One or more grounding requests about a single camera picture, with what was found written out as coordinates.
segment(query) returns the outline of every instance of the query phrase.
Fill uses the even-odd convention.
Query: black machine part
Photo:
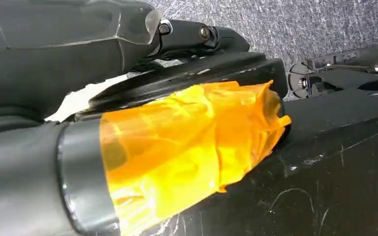
[[[378,45],[296,63],[287,82],[299,98],[343,89],[378,90]]]
[[[159,21],[139,1],[0,0],[0,113],[41,121],[68,93],[127,73],[159,45]]]
[[[67,124],[0,133],[0,236],[77,236],[60,192],[57,145]]]
[[[149,72],[113,85],[93,97],[76,120],[98,117],[102,112],[140,106],[200,83],[237,81],[256,85],[273,80],[271,89],[283,98],[287,94],[284,65],[280,59],[266,59],[260,53],[227,53]]]
[[[99,125],[98,119],[73,123],[60,136],[57,159],[61,192],[80,233],[118,236],[119,220],[105,179]]]
[[[291,132],[225,194],[141,236],[378,236],[378,95],[345,89],[285,102]]]
[[[229,52],[247,52],[248,42],[237,32],[199,22],[170,20],[170,33],[161,36],[161,59],[190,60]]]

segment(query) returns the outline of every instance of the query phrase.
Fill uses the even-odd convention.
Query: white scuff mark
[[[256,185],[256,181],[252,178],[252,179],[250,179],[250,182],[252,183],[252,185],[253,186],[255,186]]]
[[[208,72],[208,71],[210,71],[211,69],[204,69],[204,70],[201,70],[201,71],[199,71],[198,73],[197,73],[197,75],[201,75],[201,74],[203,74],[203,73],[205,73],[205,72]]]
[[[274,180],[275,178],[273,177],[273,174],[270,171],[267,171],[269,173],[270,177]]]
[[[163,96],[163,97],[159,97],[159,98],[156,98],[156,99],[154,99],[154,101],[149,102],[149,104],[150,104],[150,103],[153,103],[153,102],[156,102],[156,101],[161,101],[161,100],[167,98],[168,96],[169,96],[169,95],[167,95],[167,96]]]
[[[177,215],[176,226],[175,226],[175,230],[173,231],[173,235],[175,235],[175,233],[179,229],[179,218],[180,218],[180,213]]]
[[[325,220],[325,217],[327,216],[327,213],[328,213],[329,210],[330,210],[330,208],[328,208],[328,209],[325,211],[324,215],[322,216],[321,224],[319,225],[318,236],[321,235],[322,226],[324,225],[324,220]]]
[[[343,152],[344,152],[344,146],[341,144],[341,153],[340,153],[340,157],[341,157],[341,164],[342,164],[343,167],[344,167],[344,157],[343,157]]]
[[[118,17],[118,27],[117,27],[117,31],[115,31],[115,35],[118,36],[118,32],[120,31],[120,27],[121,27],[121,13],[119,13],[119,17]]]
[[[353,147],[355,147],[355,146],[357,146],[357,145],[359,145],[359,144],[362,144],[363,142],[365,142],[365,141],[367,141],[367,140],[369,140],[369,139],[371,139],[371,138],[373,138],[373,137],[375,137],[375,136],[377,136],[377,135],[378,135],[378,133],[377,133],[377,134],[374,134],[374,135],[372,135],[372,136],[370,136],[370,137],[368,137],[368,138],[366,138],[366,139],[363,139],[363,140],[359,141],[358,143],[355,143],[355,144],[353,144],[353,145],[351,145],[351,146],[349,146],[349,147],[346,147],[346,149],[344,149],[343,151],[348,150],[348,149],[350,149],[350,148],[353,148]]]
[[[159,236],[162,233],[164,233],[164,231],[166,230],[167,226],[169,225],[171,219],[172,218],[168,218],[167,220],[163,221],[163,223],[160,225],[160,229],[158,230],[158,232],[154,233],[150,236]]]
[[[74,211],[76,209],[76,204],[74,203],[74,201],[70,200],[69,208],[71,211]]]
[[[311,196],[309,195],[309,193],[308,193],[307,191],[305,191],[305,190],[303,190],[303,189],[300,189],[300,188],[290,188],[290,189],[288,189],[288,190],[282,191],[282,192],[276,197],[276,199],[273,201],[272,205],[269,207],[269,212],[271,213],[272,211],[274,211],[274,209],[272,209],[273,206],[276,204],[276,202],[278,201],[278,199],[279,199],[283,194],[288,193],[288,192],[291,192],[291,191],[300,191],[300,192],[302,192],[302,193],[305,193],[305,194],[308,196],[308,198],[309,198],[309,202],[310,202],[310,204],[311,204],[311,210],[312,210],[313,213],[315,213],[315,210],[314,210],[314,204],[312,203],[312,198],[311,198]]]
[[[320,155],[318,155],[318,156],[316,156],[316,157],[314,157],[314,158],[312,158],[312,159],[307,159],[307,160],[305,160],[303,163],[304,163],[305,165],[311,166],[311,165],[313,165],[314,163],[316,163],[316,162],[322,160],[323,157],[324,157],[324,155],[323,155],[323,154],[320,154]]]
[[[182,215],[182,221],[183,221],[183,231],[185,232],[185,236],[187,235],[186,234],[186,222],[185,222],[185,217]]]
[[[203,236],[203,223],[202,223],[202,212],[199,212],[199,217],[201,218],[201,236]]]

